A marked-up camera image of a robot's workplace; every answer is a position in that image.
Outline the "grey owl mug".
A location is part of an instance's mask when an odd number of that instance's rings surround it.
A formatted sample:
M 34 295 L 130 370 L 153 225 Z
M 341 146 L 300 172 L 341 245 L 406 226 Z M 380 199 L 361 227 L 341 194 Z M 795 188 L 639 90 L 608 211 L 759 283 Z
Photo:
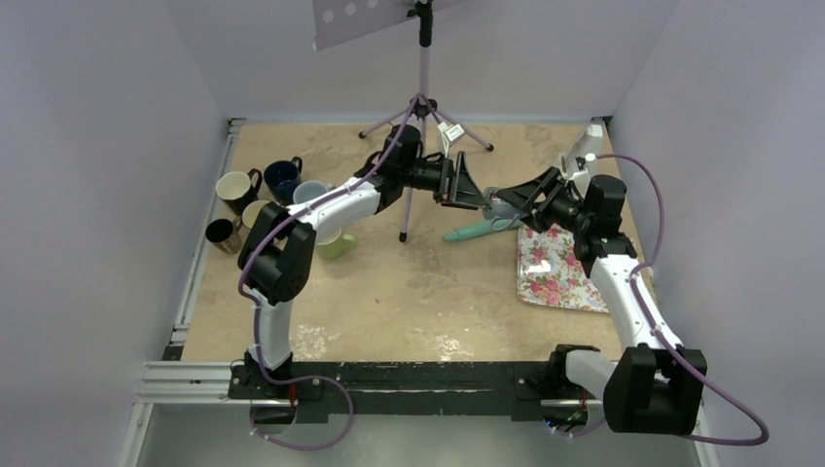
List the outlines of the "grey owl mug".
M 497 195 L 497 187 L 484 190 L 485 206 L 483 217 L 489 222 L 492 232 L 504 232 L 520 226 L 521 212 Z

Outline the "light green mug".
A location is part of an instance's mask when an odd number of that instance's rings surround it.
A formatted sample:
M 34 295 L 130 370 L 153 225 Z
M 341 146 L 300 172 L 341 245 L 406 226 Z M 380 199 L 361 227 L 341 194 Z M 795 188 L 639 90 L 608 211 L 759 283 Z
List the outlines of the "light green mug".
M 355 235 L 338 229 L 318 240 L 314 246 L 314 253 L 323 260 L 333 261 L 351 251 L 358 245 Z

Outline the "grey blue mug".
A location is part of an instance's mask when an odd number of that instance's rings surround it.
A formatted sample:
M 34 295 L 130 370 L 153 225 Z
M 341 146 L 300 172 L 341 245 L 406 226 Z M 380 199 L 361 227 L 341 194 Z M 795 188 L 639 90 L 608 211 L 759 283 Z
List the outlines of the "grey blue mug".
M 298 205 L 312 201 L 334 190 L 333 184 L 310 180 L 300 184 L 293 193 L 293 204 Z

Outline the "dark blue mug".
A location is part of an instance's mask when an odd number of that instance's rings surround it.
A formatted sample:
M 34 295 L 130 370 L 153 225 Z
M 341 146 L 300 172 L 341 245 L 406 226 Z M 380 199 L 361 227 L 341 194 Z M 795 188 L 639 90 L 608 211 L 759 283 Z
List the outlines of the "dark blue mug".
M 264 183 L 282 205 L 294 202 L 294 192 L 302 183 L 303 166 L 301 157 L 293 157 L 289 161 L 272 162 L 263 171 Z

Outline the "black white-lined mug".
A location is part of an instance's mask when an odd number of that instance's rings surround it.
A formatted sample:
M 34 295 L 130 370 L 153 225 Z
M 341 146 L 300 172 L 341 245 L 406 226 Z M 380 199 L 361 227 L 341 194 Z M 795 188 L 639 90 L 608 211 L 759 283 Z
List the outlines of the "black white-lined mug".
M 262 183 L 263 174 L 260 169 L 231 171 L 217 181 L 214 190 L 218 199 L 235 215 L 241 215 L 248 205 L 259 199 Z

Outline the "brown mug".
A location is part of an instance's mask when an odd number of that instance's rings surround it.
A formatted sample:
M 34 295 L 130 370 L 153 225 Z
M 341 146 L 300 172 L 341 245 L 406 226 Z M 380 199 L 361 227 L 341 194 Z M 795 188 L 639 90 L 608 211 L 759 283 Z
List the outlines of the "brown mug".
M 241 249 L 240 224 L 237 219 L 216 219 L 207 225 L 204 234 L 206 240 L 223 253 L 235 254 Z

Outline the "cream mug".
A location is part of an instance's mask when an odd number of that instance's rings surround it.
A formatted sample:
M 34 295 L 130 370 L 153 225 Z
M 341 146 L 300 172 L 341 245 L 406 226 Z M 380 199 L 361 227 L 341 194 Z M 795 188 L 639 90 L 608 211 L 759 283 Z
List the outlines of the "cream mug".
M 242 239 L 245 239 L 253 228 L 262 209 L 270 203 L 268 199 L 258 199 L 247 205 L 238 216 L 237 226 Z

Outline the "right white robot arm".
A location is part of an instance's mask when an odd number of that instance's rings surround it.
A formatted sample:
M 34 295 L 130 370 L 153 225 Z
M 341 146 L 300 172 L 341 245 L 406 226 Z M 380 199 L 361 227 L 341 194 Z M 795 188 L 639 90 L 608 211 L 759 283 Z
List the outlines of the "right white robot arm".
M 670 333 L 645 289 L 637 253 L 621 231 L 626 193 L 621 179 L 595 175 L 576 199 L 552 167 L 496 195 L 533 231 L 572 233 L 575 257 L 605 301 L 624 348 L 613 362 L 592 346 L 558 345 L 546 371 L 549 388 L 560 396 L 585 389 L 601 400 L 604 419 L 617 433 L 687 436 L 698 418 L 706 360 Z

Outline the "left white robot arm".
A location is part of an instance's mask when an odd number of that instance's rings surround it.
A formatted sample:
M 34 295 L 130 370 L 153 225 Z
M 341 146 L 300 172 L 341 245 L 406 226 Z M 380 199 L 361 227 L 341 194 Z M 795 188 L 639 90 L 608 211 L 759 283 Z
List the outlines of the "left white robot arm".
M 238 290 L 254 304 L 253 342 L 248 349 L 258 365 L 252 384 L 265 397 L 284 394 L 293 381 L 289 321 L 293 300 L 304 289 L 318 240 L 378 214 L 406 188 L 430 192 L 442 206 L 478 210 L 482 191 L 471 178 L 465 154 L 448 155 L 450 144 L 466 131 L 459 124 L 438 126 L 440 150 L 426 156 L 420 132 L 396 125 L 382 150 L 339 187 L 289 207 L 268 203 L 260 212 L 238 256 Z

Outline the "floral tray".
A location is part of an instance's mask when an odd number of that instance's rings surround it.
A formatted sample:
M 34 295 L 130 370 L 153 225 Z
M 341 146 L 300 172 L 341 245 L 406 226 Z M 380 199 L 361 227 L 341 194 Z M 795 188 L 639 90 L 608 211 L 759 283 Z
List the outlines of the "floral tray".
M 529 304 L 606 313 L 607 305 L 574 255 L 573 235 L 557 226 L 518 229 L 518 297 Z

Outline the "lilac music stand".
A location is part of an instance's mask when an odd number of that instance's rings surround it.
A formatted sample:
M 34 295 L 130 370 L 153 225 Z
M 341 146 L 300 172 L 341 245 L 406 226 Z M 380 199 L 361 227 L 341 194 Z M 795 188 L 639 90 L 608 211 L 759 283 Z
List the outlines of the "lilac music stand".
M 458 126 L 463 134 L 492 152 L 494 146 L 473 130 L 438 108 L 430 95 L 430 49 L 433 39 L 434 13 L 454 6 L 454 1 L 314 1 L 315 21 L 313 47 L 316 51 L 331 48 L 348 41 L 401 24 L 417 20 L 419 49 L 418 90 L 410 100 L 410 115 L 418 123 L 422 141 L 427 141 L 427 124 Z

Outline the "mint green recorder case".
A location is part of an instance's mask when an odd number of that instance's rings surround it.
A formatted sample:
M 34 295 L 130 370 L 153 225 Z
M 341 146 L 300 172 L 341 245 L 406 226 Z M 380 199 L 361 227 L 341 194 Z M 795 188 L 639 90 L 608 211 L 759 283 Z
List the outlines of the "mint green recorder case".
M 444 235 L 444 241 L 463 241 L 477 237 L 506 231 L 511 227 L 508 220 L 484 220 L 474 224 L 462 226 Z

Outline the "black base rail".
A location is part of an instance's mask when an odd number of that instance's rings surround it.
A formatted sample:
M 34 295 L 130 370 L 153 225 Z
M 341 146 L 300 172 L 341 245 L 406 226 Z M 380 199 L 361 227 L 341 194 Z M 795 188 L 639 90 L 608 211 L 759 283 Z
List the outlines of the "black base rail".
M 599 401 L 554 383 L 537 361 L 297 362 L 271 383 L 253 363 L 231 367 L 228 396 L 290 410 L 299 423 L 332 415 L 504 416 L 583 423 Z

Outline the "aluminium frame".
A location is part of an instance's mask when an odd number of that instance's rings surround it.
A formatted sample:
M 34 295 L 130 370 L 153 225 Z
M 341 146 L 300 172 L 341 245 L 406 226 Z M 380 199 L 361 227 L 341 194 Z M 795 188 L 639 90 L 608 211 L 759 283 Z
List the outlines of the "aluminium frame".
M 650 423 L 605 424 L 603 376 L 549 380 L 549 356 L 579 344 L 621 366 L 650 340 L 627 278 L 602 258 L 601 311 L 520 299 L 514 233 L 446 243 L 476 219 L 451 206 L 432 162 L 386 165 L 368 202 L 328 231 L 356 234 L 349 256 L 314 260 L 307 283 L 264 331 L 293 351 L 297 400 L 232 362 L 152 362 L 124 460 L 135 466 L 698 466 L 694 443 Z

